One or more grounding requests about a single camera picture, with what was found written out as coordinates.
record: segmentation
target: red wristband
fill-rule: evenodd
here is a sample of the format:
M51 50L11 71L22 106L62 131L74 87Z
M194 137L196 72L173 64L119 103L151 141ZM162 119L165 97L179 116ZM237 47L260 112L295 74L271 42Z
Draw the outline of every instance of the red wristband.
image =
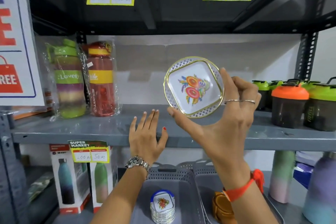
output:
M223 188L223 193L225 194L225 196L228 198L230 202L233 202L237 200L238 198L240 198L254 181L257 184L260 191L264 193L264 188L263 188L263 185L265 183L264 174L259 169L254 170L253 173L251 172L251 179L246 185L244 185L241 188L237 188L237 189L225 190Z

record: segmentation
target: shelf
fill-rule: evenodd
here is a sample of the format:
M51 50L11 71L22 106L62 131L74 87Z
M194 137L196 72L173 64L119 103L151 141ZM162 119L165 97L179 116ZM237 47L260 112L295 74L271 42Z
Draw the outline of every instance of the shelf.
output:
M268 193L268 187L270 184L271 171L265 171L265 186L264 192ZM288 204L281 204L271 197L268 197L275 208L279 211L284 218L286 224L311 224L302 215L302 206L305 202L307 190L295 179L292 180L290 188L290 196ZM84 211L78 215L59 215L53 222L53 224L89 224L93 218L92 201L86 206Z
M24 168L27 186L29 187L35 180L37 180L45 172L52 172L52 167L25 167ZM28 205L28 215L30 223L42 224L48 218L52 212L57 209L57 194L55 182L52 181L50 186L48 186L37 198L35 198Z
M16 143L66 144L68 140L102 140L112 146L129 146L129 127L134 116L143 111L160 110L158 135L165 126L169 133L166 147L200 148L188 133L175 124L167 113L168 105L123 105L122 113L113 117L98 118L90 115L69 120L49 121L49 117L32 116L16 121L12 130ZM207 125L218 121L223 106L210 116L194 119ZM306 127L280 128L271 124L271 113L255 112L252 127L245 141L246 150L301 150L336 151L336 134Z
M132 6L86 0L30 0L39 35L306 33L336 25L335 0L135 0Z

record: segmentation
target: bottle box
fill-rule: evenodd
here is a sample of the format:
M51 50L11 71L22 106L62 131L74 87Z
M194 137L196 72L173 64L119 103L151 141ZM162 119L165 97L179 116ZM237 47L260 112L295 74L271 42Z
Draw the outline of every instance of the bottle box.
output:
M81 213L90 199L86 163L75 163L69 145L49 145L60 214Z
M109 163L90 163L93 213L98 212L118 182L116 149L116 147L110 146Z

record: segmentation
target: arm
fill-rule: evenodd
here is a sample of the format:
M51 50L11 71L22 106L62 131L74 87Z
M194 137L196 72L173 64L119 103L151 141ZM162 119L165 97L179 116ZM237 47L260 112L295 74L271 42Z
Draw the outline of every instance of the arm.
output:
M159 111L153 110L147 119L146 116L147 113L143 112L137 129L137 118L134 117L130 126L129 144L132 157L137 155L151 166L165 148L168 133L165 127L162 128L162 136L157 142ZM146 176L147 171L143 167L127 169L90 224L128 224Z
M244 142L261 95L256 85L239 77L231 78L224 68L220 73L225 86L225 100L252 100L255 103L227 102L221 119L206 126L192 122L174 108L169 107L168 113L202 146L223 186L229 190L241 188L250 180L251 171L244 161ZM278 224L256 183L252 183L240 198L232 202L232 208L238 223Z

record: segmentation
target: silver wristwatch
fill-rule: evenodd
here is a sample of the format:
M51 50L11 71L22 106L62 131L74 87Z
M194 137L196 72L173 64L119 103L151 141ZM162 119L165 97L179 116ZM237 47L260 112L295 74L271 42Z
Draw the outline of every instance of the silver wristwatch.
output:
M141 167L144 167L146 170L147 170L147 176L146 176L146 179L148 179L149 177L149 169L151 168L150 165L145 162L141 157L139 156L134 156L132 158L130 158L128 160L128 162L126 163L125 167L126 168L132 168L132 167L138 167L138 166L141 166Z

